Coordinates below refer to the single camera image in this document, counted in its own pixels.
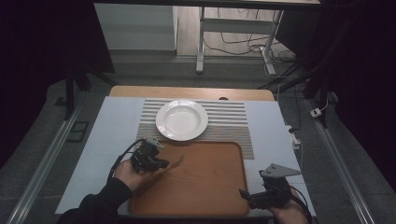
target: wooden tray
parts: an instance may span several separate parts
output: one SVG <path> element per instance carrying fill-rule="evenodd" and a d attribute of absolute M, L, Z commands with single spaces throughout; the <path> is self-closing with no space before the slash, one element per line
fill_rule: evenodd
<path fill-rule="evenodd" d="M 162 142 L 158 158 L 183 162 L 143 195 L 134 196 L 130 209 L 137 216 L 241 217 L 248 202 L 241 147 L 233 142 Z"/>

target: dark floor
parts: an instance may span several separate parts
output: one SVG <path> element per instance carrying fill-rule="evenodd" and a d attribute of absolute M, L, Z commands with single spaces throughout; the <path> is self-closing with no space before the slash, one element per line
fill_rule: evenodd
<path fill-rule="evenodd" d="M 205 71 L 199 76 L 194 72 L 193 59 L 150 59 L 146 62 L 132 59 L 130 63 L 115 63 L 115 67 L 117 75 L 110 77 L 121 85 L 256 89 L 271 80 L 263 72 L 261 60 L 241 62 L 230 59 L 205 59 Z M 286 68 L 285 64 L 278 65 L 276 71 L 280 74 Z M 110 91 L 110 87 L 96 77 L 90 76 L 90 80 L 90 91 L 77 91 L 77 97 L 84 95 L 85 100 L 76 123 L 87 124 L 87 132 L 70 133 L 67 136 L 68 140 L 62 146 L 27 214 L 25 223 L 55 223 L 58 219 L 54 211 L 73 174 L 101 104 Z M 302 165 L 304 179 L 318 214 L 317 221 L 321 224 L 361 223 L 318 134 L 315 121 L 309 115 L 307 100 L 301 94 L 304 84 L 276 95 L 276 99 L 285 122 L 298 129 L 296 135 L 303 142 L 303 148 L 296 151 L 296 157 Z M 63 81 L 49 88 L 47 102 L 35 124 L 0 171 L 0 223 L 7 222 L 54 134 L 64 122 L 65 108 L 63 104 L 59 104 L 62 97 Z M 394 191 L 359 142 L 337 118 L 334 112 L 336 102 L 333 98 L 330 99 L 327 123 L 334 143 L 367 202 L 375 223 L 393 224 L 396 220 Z"/>

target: table leg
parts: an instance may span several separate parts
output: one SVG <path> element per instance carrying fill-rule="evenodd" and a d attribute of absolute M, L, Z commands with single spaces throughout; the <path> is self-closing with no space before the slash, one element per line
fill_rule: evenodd
<path fill-rule="evenodd" d="M 204 27 L 205 27 L 205 8 L 200 8 L 200 27 L 199 27 L 199 43 L 197 54 L 196 73 L 201 74 L 204 72 Z"/>
<path fill-rule="evenodd" d="M 273 25 L 271 27 L 271 31 L 270 31 L 270 34 L 268 36 L 267 43 L 265 44 L 265 47 L 260 47 L 260 50 L 262 52 L 262 57 L 264 58 L 265 66 L 267 68 L 269 76 L 276 75 L 276 72 L 275 72 L 274 66 L 272 64 L 269 52 L 270 52 L 272 43 L 274 41 L 274 37 L 275 37 L 275 34 L 276 34 L 277 26 L 279 25 L 280 17 L 282 16 L 282 13 L 283 13 L 282 10 L 278 10 L 278 11 L 275 12 L 274 23 L 273 23 Z"/>

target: human hand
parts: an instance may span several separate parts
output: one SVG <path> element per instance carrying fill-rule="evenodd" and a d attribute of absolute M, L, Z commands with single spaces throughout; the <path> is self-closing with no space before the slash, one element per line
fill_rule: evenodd
<path fill-rule="evenodd" d="M 114 172 L 114 177 L 122 181 L 128 188 L 134 192 L 139 189 L 143 183 L 148 181 L 152 172 L 137 173 L 134 171 L 131 160 L 125 160 L 120 163 Z"/>
<path fill-rule="evenodd" d="M 295 189 L 291 189 L 291 193 L 299 198 Z M 290 199 L 283 208 L 271 207 L 268 209 L 274 214 L 279 224 L 307 224 L 304 209 L 294 200 Z"/>

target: white table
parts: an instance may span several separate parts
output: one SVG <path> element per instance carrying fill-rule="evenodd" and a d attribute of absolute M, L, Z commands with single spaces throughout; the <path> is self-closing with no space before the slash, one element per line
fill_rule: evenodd
<path fill-rule="evenodd" d="M 78 207 L 87 194 L 98 193 L 106 184 L 110 167 L 135 140 L 144 102 L 145 98 L 134 97 L 108 96 L 105 99 L 56 214 Z M 259 170 L 265 169 L 271 163 L 297 170 L 299 165 L 277 102 L 245 101 L 244 104 L 255 154 L 254 160 L 244 160 L 247 187 L 250 193 L 263 192 Z M 304 194 L 314 216 L 315 211 L 303 177 L 297 175 L 287 179 Z M 119 208 L 120 215 L 133 215 L 128 204 L 126 202 Z M 266 210 L 255 209 L 250 210 L 248 216 L 271 217 L 272 214 Z"/>

